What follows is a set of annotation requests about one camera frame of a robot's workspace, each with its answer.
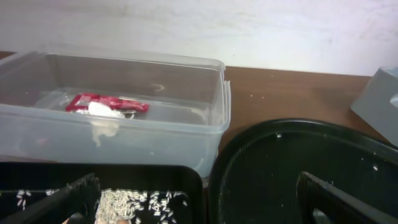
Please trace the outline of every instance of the gray object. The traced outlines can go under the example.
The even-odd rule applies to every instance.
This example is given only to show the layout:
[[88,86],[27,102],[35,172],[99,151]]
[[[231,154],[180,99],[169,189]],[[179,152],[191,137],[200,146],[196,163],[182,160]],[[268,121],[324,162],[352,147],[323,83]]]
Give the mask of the gray object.
[[351,109],[398,146],[398,68],[380,68]]

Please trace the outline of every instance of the black round tray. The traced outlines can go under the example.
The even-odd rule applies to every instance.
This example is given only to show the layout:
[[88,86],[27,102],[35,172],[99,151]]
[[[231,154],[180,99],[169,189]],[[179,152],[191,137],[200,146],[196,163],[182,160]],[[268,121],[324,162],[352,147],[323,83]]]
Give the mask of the black round tray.
[[335,124],[278,119],[239,134],[218,156],[210,223],[301,223],[296,183],[302,171],[398,217],[396,147]]

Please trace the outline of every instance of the clear plastic container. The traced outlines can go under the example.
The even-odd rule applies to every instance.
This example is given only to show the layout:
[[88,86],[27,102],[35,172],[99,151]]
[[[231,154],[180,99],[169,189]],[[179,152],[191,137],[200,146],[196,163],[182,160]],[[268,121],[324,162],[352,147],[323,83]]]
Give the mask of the clear plastic container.
[[[150,104],[134,119],[65,112],[78,93]],[[172,164],[211,170],[231,119],[217,60],[53,45],[0,60],[0,148],[7,158]]]

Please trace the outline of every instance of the red wrapper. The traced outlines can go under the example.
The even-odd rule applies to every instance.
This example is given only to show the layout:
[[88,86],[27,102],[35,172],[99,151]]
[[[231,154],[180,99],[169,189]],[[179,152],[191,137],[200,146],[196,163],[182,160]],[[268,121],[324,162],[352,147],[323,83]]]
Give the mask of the red wrapper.
[[134,100],[122,100],[114,96],[104,96],[93,93],[78,94],[72,102],[65,108],[67,112],[76,110],[87,110],[90,102],[98,102],[107,105],[112,110],[135,110],[138,112],[147,112],[149,105]]

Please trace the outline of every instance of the wooden table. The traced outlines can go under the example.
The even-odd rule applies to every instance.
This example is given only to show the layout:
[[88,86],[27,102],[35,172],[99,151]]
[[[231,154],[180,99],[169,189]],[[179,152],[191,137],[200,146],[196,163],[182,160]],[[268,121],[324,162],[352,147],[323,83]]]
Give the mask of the wooden table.
[[[0,58],[13,53],[0,52]],[[350,110],[370,77],[227,67],[231,124],[220,149],[248,127],[270,119],[319,119],[385,139]]]

